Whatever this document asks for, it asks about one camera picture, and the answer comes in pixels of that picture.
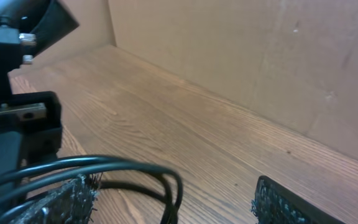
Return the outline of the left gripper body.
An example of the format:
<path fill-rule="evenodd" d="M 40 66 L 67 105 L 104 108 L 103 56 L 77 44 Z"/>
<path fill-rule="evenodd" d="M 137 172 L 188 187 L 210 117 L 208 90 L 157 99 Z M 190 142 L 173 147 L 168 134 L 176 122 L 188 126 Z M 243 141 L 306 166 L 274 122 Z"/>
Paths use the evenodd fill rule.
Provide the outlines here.
<path fill-rule="evenodd" d="M 0 178 L 5 173 L 56 158 L 62 144 L 62 106 L 52 91 L 12 92 L 8 73 L 30 61 L 24 47 L 34 34 L 0 24 Z"/>

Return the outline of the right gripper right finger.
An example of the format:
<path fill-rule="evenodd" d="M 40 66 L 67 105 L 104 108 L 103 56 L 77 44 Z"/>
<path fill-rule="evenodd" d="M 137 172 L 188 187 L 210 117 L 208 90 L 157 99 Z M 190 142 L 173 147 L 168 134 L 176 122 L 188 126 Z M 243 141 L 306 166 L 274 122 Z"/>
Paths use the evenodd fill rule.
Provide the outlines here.
<path fill-rule="evenodd" d="M 344 224 L 266 175 L 258 178 L 250 211 L 258 224 Z"/>

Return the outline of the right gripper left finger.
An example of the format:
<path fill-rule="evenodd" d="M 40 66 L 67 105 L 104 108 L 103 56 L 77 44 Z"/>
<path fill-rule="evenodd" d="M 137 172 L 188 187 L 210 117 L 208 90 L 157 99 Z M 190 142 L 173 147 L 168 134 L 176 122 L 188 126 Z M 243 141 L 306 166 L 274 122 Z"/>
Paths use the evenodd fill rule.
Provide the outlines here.
<path fill-rule="evenodd" d="M 16 224 L 87 224 L 98 196 L 99 179 L 80 175 L 26 200 L 7 220 Z"/>

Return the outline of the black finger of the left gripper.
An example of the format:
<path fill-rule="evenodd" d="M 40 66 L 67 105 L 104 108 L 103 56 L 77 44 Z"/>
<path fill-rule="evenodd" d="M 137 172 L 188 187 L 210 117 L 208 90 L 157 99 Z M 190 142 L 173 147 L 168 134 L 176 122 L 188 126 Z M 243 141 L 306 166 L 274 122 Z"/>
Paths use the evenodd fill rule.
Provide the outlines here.
<path fill-rule="evenodd" d="M 70 10 L 57 0 L 25 1 L 20 15 L 21 33 L 34 34 L 36 45 L 24 47 L 37 56 L 80 26 Z"/>

